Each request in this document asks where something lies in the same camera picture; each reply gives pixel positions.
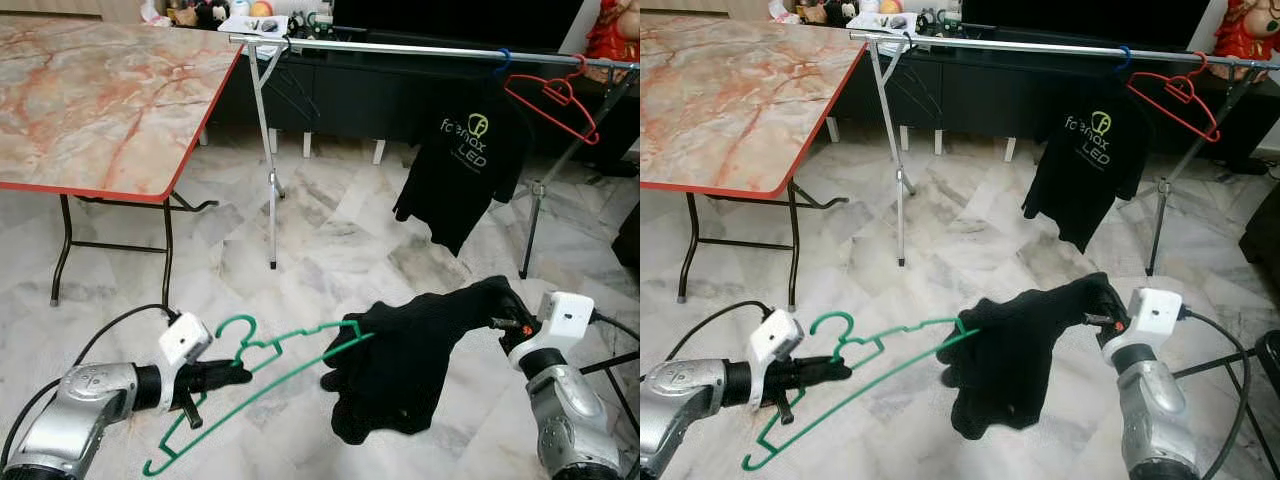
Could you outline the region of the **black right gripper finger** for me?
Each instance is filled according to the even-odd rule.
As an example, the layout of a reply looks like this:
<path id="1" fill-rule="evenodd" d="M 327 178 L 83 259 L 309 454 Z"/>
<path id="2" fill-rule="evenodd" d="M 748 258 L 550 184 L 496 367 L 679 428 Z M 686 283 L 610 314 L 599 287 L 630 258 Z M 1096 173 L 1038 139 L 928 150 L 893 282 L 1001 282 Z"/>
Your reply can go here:
<path id="1" fill-rule="evenodd" d="M 323 389 L 337 396 L 329 425 L 347 445 L 374 433 L 416 435 L 434 424 L 451 358 L 471 332 L 372 333 L 355 340 L 343 330 L 326 349 Z"/>
<path id="2" fill-rule="evenodd" d="M 968 440 L 992 426 L 1024 430 L 1041 420 L 1053 349 L 1068 326 L 978 326 L 952 332 L 954 344 L 938 352 L 941 381 L 954 388 L 950 421 Z"/>
<path id="3" fill-rule="evenodd" d="M 520 301 L 508 279 L 489 276 L 447 293 L 422 293 L 394 306 L 375 302 L 362 312 L 346 315 L 376 340 L 458 340 L 465 334 L 493 328 L 506 307 Z"/>
<path id="4" fill-rule="evenodd" d="M 965 329 L 991 339 L 1057 339 L 1070 326 L 1085 325 L 1088 292 L 1116 291 L 1105 273 L 1091 273 L 1048 291 L 1024 291 L 1004 302 L 979 300 L 957 319 Z"/>

